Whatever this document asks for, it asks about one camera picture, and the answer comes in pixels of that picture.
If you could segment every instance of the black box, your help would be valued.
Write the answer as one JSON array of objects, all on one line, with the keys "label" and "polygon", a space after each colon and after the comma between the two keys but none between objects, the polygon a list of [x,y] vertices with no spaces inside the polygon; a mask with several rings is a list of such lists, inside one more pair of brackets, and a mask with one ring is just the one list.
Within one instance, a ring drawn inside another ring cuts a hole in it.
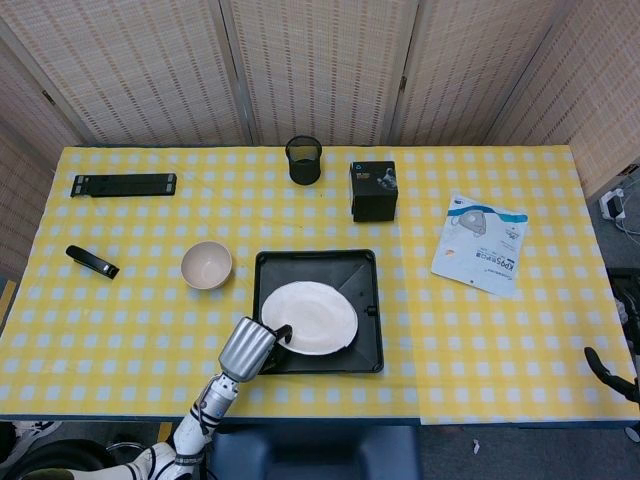
[{"label": "black box", "polygon": [[353,221],[392,221],[398,200],[395,163],[353,162],[350,172]]}]

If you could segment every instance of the square tray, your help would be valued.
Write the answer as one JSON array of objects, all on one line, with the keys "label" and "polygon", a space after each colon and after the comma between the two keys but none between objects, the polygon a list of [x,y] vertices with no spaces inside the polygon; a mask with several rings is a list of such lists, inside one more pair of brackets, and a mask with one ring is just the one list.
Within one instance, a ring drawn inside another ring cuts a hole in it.
[{"label": "square tray", "polygon": [[375,373],[382,370],[378,280],[373,252],[258,253],[253,318],[261,318],[262,304],[274,290],[296,281],[324,283],[344,295],[358,315],[358,333],[348,347],[329,355],[302,355],[276,344],[261,373]]}]

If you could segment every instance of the white plate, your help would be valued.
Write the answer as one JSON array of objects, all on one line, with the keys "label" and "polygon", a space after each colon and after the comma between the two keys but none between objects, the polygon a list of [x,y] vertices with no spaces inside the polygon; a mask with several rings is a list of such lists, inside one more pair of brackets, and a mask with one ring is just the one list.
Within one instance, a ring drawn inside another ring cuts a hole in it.
[{"label": "white plate", "polygon": [[293,328],[291,342],[280,345],[305,355],[327,355],[349,345],[358,331],[358,316],[335,288],[317,282],[283,285],[262,305],[262,322],[272,329]]}]

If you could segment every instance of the white package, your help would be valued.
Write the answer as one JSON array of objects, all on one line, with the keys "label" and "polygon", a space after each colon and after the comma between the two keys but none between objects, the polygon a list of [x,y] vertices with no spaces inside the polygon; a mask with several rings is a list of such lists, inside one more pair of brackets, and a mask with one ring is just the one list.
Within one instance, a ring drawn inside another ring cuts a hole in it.
[{"label": "white package", "polygon": [[527,215],[454,195],[431,271],[501,297],[515,291]]}]

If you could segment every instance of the pen holder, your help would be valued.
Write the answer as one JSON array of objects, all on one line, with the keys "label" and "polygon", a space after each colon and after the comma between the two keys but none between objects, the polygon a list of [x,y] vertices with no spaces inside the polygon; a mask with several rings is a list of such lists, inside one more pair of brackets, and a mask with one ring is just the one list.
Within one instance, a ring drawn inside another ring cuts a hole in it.
[{"label": "pen holder", "polygon": [[298,135],[285,147],[289,159],[289,176],[298,185],[311,185],[320,178],[322,145],[313,137]]}]

